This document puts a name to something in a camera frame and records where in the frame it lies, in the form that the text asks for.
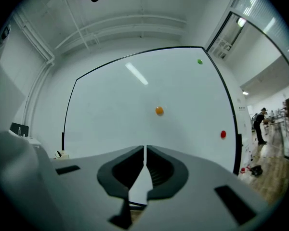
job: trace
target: black clothing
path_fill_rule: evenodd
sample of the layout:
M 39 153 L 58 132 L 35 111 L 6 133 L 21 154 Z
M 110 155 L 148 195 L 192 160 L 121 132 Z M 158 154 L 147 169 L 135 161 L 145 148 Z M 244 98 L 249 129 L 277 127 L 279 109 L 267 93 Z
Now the black clothing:
M 260 129 L 260 124 L 261 122 L 264 120 L 264 115 L 263 114 L 259 114 L 254 122 L 254 128 L 256 130 L 257 133 L 257 139 L 258 139 L 258 143 L 263 143 L 264 140 L 262 138 L 262 134 L 261 134 L 261 129 Z

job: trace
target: wooden floor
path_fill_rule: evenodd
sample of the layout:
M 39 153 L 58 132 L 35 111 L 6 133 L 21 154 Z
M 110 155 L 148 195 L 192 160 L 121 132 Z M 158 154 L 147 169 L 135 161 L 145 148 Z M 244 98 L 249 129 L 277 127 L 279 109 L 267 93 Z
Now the wooden floor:
M 251 172 L 239 174 L 239 179 L 247 183 L 258 192 L 268 204 L 274 203 L 282 197 L 289 183 L 289 160 L 284 158 L 284 148 L 280 133 L 270 126 L 267 135 L 263 132 L 263 138 L 267 145 L 258 146 L 253 133 L 254 148 L 252 151 L 253 161 L 250 166 L 261 165 L 262 175 L 255 177 Z

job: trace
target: wall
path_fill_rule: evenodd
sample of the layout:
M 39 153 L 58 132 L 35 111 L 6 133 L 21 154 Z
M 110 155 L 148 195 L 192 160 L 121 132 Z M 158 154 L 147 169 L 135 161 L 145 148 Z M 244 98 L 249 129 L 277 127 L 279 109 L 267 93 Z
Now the wall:
M 271 112 L 271 110 L 273 110 L 275 113 L 275 110 L 283 108 L 282 103 L 287 98 L 289 98 L 289 86 L 287 86 L 283 90 L 275 93 L 274 95 L 254 104 L 253 110 L 255 113 L 258 113 L 261 111 L 261 109 L 263 107 L 265 107 L 266 109 L 269 110 L 269 112 Z
M 54 67 L 41 90 L 33 118 L 32 135 L 53 157 L 61 149 L 66 108 L 75 80 L 107 62 L 145 50 L 178 46 L 179 42 L 157 38 L 129 38 L 108 41 L 101 48 L 93 48 L 67 56 Z
M 11 20 L 11 32 L 5 44 L 0 65 L 7 76 L 27 97 L 44 63 L 42 56 L 25 37 L 16 22 Z M 22 102 L 13 122 L 22 123 L 26 98 Z
M 250 151 L 252 148 L 251 124 L 246 99 L 229 66 L 222 59 L 214 56 L 212 56 L 212 59 L 221 72 L 232 99 L 236 113 L 237 131 L 242 134 L 243 146 L 240 167 L 246 167 L 250 162 Z
M 230 0 L 190 0 L 187 11 L 187 34 L 183 45 L 205 47 L 220 22 Z
M 246 23 L 225 61 L 241 86 L 280 56 L 279 50 L 264 34 Z

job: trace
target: whiteboard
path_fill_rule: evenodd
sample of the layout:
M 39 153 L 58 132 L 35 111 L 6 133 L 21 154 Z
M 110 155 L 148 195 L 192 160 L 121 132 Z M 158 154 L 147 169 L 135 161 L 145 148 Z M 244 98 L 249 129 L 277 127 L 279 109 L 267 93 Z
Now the whiteboard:
M 163 115 L 156 114 L 157 106 Z M 80 77 L 70 97 L 64 139 L 70 158 L 156 145 L 232 172 L 236 156 L 230 100 L 202 48 L 147 51 Z

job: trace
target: ceiling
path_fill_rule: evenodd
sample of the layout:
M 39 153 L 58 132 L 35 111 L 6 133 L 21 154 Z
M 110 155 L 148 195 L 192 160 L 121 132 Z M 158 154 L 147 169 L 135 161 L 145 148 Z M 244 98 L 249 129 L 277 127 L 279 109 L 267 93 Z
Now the ceiling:
M 53 52 L 63 54 L 118 38 L 180 40 L 189 1 L 25 0 L 18 11 Z
M 249 93 L 248 105 L 253 105 L 289 86 L 289 65 L 283 56 L 241 86 Z

